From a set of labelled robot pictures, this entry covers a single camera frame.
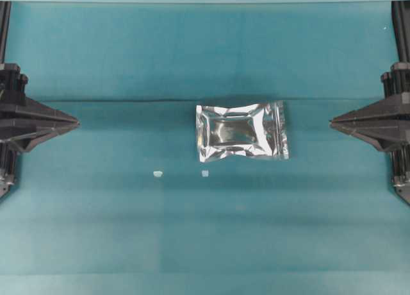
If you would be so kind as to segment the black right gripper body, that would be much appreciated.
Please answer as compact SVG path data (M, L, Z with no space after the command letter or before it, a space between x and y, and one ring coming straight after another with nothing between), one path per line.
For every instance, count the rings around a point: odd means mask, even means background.
M385 98L409 92L409 62L396 62L381 76ZM409 192L409 144L390 154L395 192Z

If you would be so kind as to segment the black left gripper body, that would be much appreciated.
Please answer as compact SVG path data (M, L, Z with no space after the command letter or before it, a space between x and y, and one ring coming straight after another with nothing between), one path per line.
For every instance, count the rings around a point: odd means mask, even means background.
M11 141L19 129L14 126L13 119L17 118L16 107L25 105L27 82L17 64L1 64L1 188L10 188L15 183L18 154Z

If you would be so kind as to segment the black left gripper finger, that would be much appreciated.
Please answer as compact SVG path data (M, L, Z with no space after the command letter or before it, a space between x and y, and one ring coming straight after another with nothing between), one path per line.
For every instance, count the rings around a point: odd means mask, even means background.
M79 124L79 121L69 114L39 103L29 97L20 97L12 111L12 123L37 124L38 122Z
M62 136L79 127L79 123L55 122L50 127L18 128L6 126L1 128L1 145L6 145L19 153L28 153L36 146L55 137Z

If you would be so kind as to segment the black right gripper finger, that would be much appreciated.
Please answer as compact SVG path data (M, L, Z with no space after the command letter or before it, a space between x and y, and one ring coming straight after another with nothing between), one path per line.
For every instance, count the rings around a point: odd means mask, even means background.
M333 124L396 125L402 115L402 98L388 97L363 108L347 112L330 121Z
M362 140L380 152L392 152L409 145L409 127L399 123L330 123L330 127Z

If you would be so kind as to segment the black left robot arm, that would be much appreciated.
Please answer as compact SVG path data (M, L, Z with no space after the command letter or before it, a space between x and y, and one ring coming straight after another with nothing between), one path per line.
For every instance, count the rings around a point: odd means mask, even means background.
M12 3L1 2L1 195L15 184L19 155L79 127L79 121L25 94L28 77L4 61Z

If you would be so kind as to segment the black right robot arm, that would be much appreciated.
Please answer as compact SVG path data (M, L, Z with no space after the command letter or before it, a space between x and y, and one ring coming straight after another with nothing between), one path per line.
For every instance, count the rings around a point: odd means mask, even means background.
M381 75L384 99L335 117L330 127L389 153L392 184L409 202L409 1L393 1L398 62Z

